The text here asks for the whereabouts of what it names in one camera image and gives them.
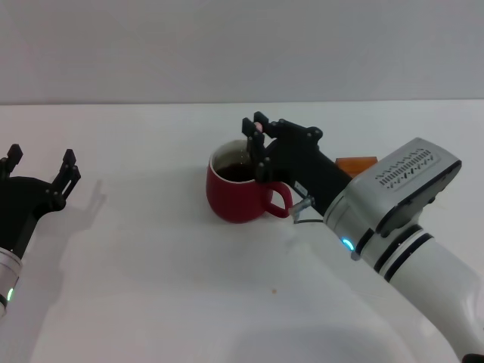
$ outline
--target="vent grille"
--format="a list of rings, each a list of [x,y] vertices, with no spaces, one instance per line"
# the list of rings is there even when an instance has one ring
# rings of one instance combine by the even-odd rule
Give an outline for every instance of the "vent grille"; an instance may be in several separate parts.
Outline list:
[[[418,148],[395,164],[381,170],[375,179],[386,189],[396,189],[432,166],[437,156],[427,149]]]

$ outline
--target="blue led light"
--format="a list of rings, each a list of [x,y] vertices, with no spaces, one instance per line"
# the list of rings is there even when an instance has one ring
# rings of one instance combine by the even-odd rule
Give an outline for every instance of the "blue led light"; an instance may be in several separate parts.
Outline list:
[[[351,243],[350,240],[346,239],[346,238],[342,238],[341,239],[341,242],[343,242],[343,244],[346,246],[346,248],[350,251],[354,251],[355,250],[355,246],[353,246],[353,244]]]

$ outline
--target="red mug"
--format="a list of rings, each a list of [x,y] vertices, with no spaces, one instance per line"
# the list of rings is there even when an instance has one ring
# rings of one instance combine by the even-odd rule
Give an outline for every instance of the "red mug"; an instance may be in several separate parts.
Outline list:
[[[253,178],[246,181],[231,181],[217,173],[237,164],[250,164],[246,140],[228,142],[210,157],[206,174],[206,197],[213,211],[222,219],[233,223],[252,221],[264,212],[279,218],[288,217],[288,209],[293,206],[293,198],[285,184],[278,181],[260,184]],[[282,196],[284,208],[271,202],[274,191]]]

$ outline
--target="white wall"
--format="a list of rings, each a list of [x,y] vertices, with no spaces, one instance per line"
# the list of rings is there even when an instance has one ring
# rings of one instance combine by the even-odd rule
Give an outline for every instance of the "white wall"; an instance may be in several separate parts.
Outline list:
[[[0,103],[484,98],[483,0],[0,0]]]

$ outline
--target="cable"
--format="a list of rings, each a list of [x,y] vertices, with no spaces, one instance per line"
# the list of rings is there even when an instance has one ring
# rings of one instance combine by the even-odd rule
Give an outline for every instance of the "cable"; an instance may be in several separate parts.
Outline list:
[[[300,221],[294,221],[295,225],[300,223],[324,223],[322,219],[301,219]]]

